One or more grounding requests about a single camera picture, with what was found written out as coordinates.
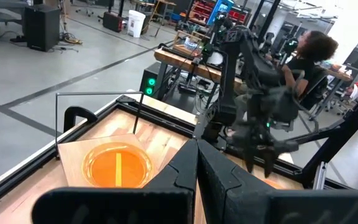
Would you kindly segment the person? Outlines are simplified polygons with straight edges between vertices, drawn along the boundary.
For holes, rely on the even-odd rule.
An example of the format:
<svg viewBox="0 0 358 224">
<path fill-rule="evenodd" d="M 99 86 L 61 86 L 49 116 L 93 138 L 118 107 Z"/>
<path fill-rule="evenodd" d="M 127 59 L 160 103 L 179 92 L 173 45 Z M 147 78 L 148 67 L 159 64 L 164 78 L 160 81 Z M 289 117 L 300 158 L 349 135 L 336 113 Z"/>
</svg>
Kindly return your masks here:
<svg viewBox="0 0 358 224">
<path fill-rule="evenodd" d="M 296 57 L 283 65 L 283 77 L 280 78 L 280 81 L 276 80 L 274 84 L 293 88 L 296 85 L 299 74 L 294 74 L 292 70 L 302 70 L 305 75 L 300 79 L 297 90 L 298 96 L 301 97 L 309 86 L 315 63 L 330 59 L 337 50 L 338 45 L 337 41 L 320 31 L 312 30 L 304 33 L 298 39 Z M 247 100 L 252 96 L 245 94 L 247 87 L 249 86 L 243 85 L 242 91 L 238 93 L 239 95 L 235 99 L 237 105 L 236 120 L 230 128 L 233 131 L 244 121 L 244 115 L 247 112 Z"/>
</svg>

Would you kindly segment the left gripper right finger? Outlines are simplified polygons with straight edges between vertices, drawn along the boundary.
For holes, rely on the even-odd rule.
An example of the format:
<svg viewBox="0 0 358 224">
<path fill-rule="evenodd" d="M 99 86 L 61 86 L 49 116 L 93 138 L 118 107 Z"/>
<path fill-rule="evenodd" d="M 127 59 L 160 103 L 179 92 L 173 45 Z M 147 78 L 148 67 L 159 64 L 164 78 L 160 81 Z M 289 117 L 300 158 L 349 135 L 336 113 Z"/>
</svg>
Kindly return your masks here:
<svg viewBox="0 0 358 224">
<path fill-rule="evenodd" d="M 358 190 L 276 190 L 208 142 L 197 145 L 207 224 L 358 224 Z"/>
</svg>

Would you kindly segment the black office chair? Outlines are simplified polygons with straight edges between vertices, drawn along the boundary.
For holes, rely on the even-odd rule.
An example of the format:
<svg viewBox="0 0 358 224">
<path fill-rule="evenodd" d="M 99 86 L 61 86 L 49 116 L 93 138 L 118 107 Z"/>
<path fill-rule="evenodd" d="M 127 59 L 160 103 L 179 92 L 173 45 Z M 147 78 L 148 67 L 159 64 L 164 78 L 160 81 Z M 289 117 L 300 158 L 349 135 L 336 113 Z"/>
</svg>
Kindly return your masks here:
<svg viewBox="0 0 358 224">
<path fill-rule="evenodd" d="M 273 129 L 282 129 L 286 132 L 292 131 L 293 121 L 298 117 L 299 111 L 309 114 L 309 110 L 323 99 L 323 93 L 328 85 L 327 70 L 319 65 L 314 65 L 308 72 L 311 74 L 311 79 L 303 93 L 299 95 L 298 86 L 302 80 L 305 80 L 305 71 L 291 71 L 296 76 L 295 86 L 290 88 L 283 96 L 283 101 L 286 103 L 283 109 L 286 109 L 288 120 L 273 120 L 271 122 Z"/>
</svg>

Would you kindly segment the blue board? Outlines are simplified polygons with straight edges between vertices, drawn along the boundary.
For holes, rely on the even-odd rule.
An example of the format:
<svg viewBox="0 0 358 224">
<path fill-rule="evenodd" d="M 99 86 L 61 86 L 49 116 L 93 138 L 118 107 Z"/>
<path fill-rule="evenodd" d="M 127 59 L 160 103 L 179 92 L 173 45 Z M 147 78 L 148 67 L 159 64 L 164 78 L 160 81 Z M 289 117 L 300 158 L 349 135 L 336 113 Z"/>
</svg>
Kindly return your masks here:
<svg viewBox="0 0 358 224">
<path fill-rule="evenodd" d="M 216 16 L 220 12 L 229 12 L 233 7 L 233 5 L 234 5 L 233 0 L 217 0 L 206 24 L 208 26 L 212 25 L 213 22 L 215 21 Z"/>
</svg>

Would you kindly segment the black speaker box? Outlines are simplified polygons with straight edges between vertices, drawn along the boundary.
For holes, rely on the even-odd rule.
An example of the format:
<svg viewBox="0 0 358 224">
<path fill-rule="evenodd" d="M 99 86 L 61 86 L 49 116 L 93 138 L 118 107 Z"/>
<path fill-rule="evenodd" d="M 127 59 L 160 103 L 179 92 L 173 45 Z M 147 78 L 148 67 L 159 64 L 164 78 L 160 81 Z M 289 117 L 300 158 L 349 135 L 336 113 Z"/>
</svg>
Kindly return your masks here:
<svg viewBox="0 0 358 224">
<path fill-rule="evenodd" d="M 60 11 L 44 4 L 28 6 L 24 10 L 24 26 L 27 47 L 48 52 L 60 40 Z"/>
</svg>

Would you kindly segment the white waste bin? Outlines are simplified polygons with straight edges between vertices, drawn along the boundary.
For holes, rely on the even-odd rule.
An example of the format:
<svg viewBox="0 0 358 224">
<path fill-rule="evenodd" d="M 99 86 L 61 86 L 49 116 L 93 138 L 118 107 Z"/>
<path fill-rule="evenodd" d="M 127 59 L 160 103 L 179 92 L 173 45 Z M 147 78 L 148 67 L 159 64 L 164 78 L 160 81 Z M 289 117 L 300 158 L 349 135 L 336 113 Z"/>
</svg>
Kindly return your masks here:
<svg viewBox="0 0 358 224">
<path fill-rule="evenodd" d="M 127 22 L 127 33 L 131 34 L 134 38 L 139 38 L 142 32 L 145 14 L 129 10 L 129 18 Z"/>
</svg>

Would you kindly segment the rack with red bins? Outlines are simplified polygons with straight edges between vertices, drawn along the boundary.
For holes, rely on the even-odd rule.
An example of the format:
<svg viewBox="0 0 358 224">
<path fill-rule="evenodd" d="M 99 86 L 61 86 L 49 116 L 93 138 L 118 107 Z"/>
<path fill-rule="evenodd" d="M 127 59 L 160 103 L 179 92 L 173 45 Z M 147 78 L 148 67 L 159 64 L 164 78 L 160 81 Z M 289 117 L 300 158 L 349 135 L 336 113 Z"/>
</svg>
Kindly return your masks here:
<svg viewBox="0 0 358 224">
<path fill-rule="evenodd" d="M 207 20 L 213 10 L 217 0 L 195 0 L 188 13 L 188 18 L 191 22 L 207 26 Z M 225 12 L 227 17 L 235 24 L 244 25 L 250 19 L 251 9 L 241 7 L 234 3 L 229 12 Z"/>
</svg>

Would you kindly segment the orange transparent plate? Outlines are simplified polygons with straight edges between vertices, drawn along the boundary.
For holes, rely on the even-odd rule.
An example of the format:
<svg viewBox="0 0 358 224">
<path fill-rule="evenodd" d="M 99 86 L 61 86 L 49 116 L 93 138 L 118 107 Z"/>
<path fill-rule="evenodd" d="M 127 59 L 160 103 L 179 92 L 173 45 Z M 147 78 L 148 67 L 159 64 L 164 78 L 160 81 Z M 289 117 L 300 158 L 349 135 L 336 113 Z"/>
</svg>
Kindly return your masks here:
<svg viewBox="0 0 358 224">
<path fill-rule="evenodd" d="M 124 142 L 96 146 L 84 157 L 82 169 L 91 185 L 110 188 L 141 188 L 154 173 L 147 153 Z"/>
</svg>

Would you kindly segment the black equipment case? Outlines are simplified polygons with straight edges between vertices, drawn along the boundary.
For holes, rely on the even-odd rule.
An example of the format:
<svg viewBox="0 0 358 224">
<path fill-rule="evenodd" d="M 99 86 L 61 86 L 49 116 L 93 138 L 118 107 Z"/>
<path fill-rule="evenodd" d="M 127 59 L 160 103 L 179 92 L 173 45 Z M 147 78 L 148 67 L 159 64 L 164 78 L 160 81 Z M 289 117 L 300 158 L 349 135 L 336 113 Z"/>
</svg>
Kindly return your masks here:
<svg viewBox="0 0 358 224">
<path fill-rule="evenodd" d="M 123 22 L 123 18 L 120 16 L 117 16 L 110 12 L 105 12 L 103 14 L 104 28 L 120 33 L 122 31 L 122 22 Z"/>
</svg>

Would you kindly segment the grey table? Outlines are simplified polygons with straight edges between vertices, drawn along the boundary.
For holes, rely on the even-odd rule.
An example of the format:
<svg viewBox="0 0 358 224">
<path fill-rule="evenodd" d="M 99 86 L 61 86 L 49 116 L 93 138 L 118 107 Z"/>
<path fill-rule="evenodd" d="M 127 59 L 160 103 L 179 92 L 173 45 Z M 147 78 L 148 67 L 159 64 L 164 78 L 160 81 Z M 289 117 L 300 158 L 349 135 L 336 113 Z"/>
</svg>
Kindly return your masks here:
<svg viewBox="0 0 358 224">
<path fill-rule="evenodd" d="M 18 19 L 0 11 L 0 22 L 5 23 L 5 25 L 9 22 L 22 25 L 24 23 L 24 10 L 27 6 L 29 6 L 27 0 L 0 0 L 0 9 L 6 9 L 21 16 L 21 18 Z"/>
</svg>

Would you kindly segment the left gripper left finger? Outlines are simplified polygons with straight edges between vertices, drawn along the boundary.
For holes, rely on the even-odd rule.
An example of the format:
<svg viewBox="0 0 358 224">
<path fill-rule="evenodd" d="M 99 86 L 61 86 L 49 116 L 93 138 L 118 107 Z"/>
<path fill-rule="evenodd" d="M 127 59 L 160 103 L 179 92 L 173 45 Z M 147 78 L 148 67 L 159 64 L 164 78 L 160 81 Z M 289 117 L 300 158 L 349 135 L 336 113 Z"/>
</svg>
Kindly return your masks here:
<svg viewBox="0 0 358 224">
<path fill-rule="evenodd" d="M 35 202 L 33 224 L 193 224 L 198 143 L 190 139 L 141 189 L 61 187 Z"/>
</svg>

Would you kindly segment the computer tower with green lights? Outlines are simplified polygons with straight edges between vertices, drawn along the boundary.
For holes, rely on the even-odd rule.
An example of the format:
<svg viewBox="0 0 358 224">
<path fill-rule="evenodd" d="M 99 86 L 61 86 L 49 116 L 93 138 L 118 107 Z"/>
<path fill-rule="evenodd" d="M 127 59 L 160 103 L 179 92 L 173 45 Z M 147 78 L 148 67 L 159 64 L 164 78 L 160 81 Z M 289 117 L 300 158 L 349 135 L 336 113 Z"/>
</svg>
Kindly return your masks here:
<svg viewBox="0 0 358 224">
<path fill-rule="evenodd" d="M 162 100 L 167 90 L 168 65 L 166 63 L 155 62 L 144 69 L 139 90 L 145 95 Z"/>
</svg>

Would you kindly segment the wooden shelf with black frame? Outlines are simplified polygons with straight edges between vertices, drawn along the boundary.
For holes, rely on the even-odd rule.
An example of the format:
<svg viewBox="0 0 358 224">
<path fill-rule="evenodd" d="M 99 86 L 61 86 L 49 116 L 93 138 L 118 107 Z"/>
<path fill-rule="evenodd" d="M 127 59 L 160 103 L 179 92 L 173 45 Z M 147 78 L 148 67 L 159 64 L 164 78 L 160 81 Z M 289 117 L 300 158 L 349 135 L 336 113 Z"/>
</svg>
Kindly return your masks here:
<svg viewBox="0 0 358 224">
<path fill-rule="evenodd" d="M 153 176 L 158 172 L 161 165 L 160 153 L 164 148 L 156 139 L 162 133 L 159 127 L 119 109 L 108 111 L 106 116 L 98 112 L 97 117 L 92 128 L 79 140 L 58 145 L 68 185 L 96 187 L 83 175 L 83 160 L 90 150 L 109 142 L 124 142 L 141 148 L 153 163 Z"/>
</svg>

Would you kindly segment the black aluminium table frame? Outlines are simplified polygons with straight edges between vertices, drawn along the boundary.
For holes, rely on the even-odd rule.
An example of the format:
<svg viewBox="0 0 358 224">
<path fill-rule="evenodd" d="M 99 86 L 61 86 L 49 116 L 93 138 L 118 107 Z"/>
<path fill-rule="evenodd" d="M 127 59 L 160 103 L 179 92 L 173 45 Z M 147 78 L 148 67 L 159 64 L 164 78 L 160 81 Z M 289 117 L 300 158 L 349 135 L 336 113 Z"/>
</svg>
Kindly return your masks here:
<svg viewBox="0 0 358 224">
<path fill-rule="evenodd" d="M 106 116 L 108 111 L 119 109 L 187 138 L 193 138 L 193 133 L 197 126 L 196 122 L 187 122 L 177 116 L 168 114 L 166 109 L 160 110 L 154 108 L 145 102 L 147 96 L 143 96 L 141 100 L 135 100 L 131 97 L 132 94 L 130 92 L 120 92 L 118 95 L 117 99 L 108 103 L 104 108 L 94 114 L 97 115 L 98 112 L 101 112 L 103 116 Z M 85 132 L 89 131 L 92 126 L 93 123 L 88 123 L 87 120 L 85 120 L 63 134 L 56 134 L 52 142 L 28 157 L 13 170 L 0 176 L 0 199 L 56 157 L 58 154 L 58 144 L 78 139 L 84 135 Z M 351 112 L 345 114 L 342 120 L 337 121 L 330 127 L 320 129 L 316 133 L 304 134 L 293 138 L 293 140 L 299 144 L 305 144 L 319 139 L 328 140 L 328 143 L 320 147 L 319 151 L 304 168 L 279 159 L 274 162 L 273 172 L 303 185 L 308 185 L 319 163 L 322 161 L 330 161 L 357 130 L 358 103 Z"/>
</svg>

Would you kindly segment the black table clamp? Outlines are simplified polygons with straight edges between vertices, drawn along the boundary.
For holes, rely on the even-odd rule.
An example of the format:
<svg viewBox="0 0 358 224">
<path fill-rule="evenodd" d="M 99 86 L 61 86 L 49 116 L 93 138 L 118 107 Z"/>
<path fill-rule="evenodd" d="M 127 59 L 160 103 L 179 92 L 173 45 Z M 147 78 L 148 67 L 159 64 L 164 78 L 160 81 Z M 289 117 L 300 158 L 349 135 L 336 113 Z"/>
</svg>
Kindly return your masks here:
<svg viewBox="0 0 358 224">
<path fill-rule="evenodd" d="M 70 106 L 64 113 L 63 132 L 67 132 L 76 125 L 76 118 L 81 117 L 87 120 L 88 123 L 93 123 L 98 120 L 98 117 L 85 108 L 80 106 Z"/>
</svg>

